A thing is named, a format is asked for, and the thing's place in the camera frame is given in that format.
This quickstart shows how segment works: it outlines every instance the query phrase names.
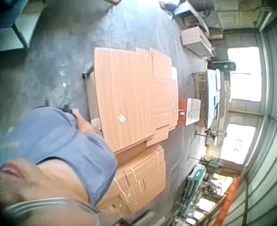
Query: blue shirt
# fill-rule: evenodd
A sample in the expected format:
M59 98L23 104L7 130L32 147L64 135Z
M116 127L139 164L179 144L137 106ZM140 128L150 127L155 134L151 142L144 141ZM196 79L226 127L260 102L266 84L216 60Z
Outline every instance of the blue shirt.
M14 127L0 146L0 167L9 159L25 158L39 164L48 158L67 162L77 173L96 206L115 176L116 159L104 139L80 134L75 118L57 108L32 111Z

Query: man's lips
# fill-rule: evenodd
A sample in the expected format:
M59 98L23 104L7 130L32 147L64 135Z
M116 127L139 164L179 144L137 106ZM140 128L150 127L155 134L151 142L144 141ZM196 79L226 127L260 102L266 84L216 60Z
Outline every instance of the man's lips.
M23 180L25 179L20 169L16 165L9 162L2 165L2 167L0 168L0 172L15 176Z

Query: sticker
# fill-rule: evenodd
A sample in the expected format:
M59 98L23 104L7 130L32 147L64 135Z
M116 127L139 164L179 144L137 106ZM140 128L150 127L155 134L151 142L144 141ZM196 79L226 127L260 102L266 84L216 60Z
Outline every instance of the sticker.
M172 67L172 79L177 80L177 68Z
M121 114L121 115L119 116L119 120L120 120L121 122L125 122L125 121L126 121L126 118Z

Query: red object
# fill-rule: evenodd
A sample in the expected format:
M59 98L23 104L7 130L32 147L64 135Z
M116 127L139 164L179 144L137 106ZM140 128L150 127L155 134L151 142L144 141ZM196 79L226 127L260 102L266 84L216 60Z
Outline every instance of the red object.
M186 109L187 109L187 100L185 98L180 97L178 99L178 121L177 121L177 126L185 125Z
M229 208L234 200L234 196L236 195L237 192L237 186L238 186L238 178L237 176L233 177L232 183L229 187L228 194L226 196L226 200L221 208L221 211L216 218L214 225L213 226L221 226L223 224L223 221L225 220L227 213L229 211Z

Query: man's hand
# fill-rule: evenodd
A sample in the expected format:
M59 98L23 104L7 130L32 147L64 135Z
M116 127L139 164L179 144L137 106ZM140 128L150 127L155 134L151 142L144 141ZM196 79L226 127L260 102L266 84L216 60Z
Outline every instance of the man's hand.
M93 126L83 118L78 109L73 109L72 112L76 116L77 125L80 133L96 133L93 129Z

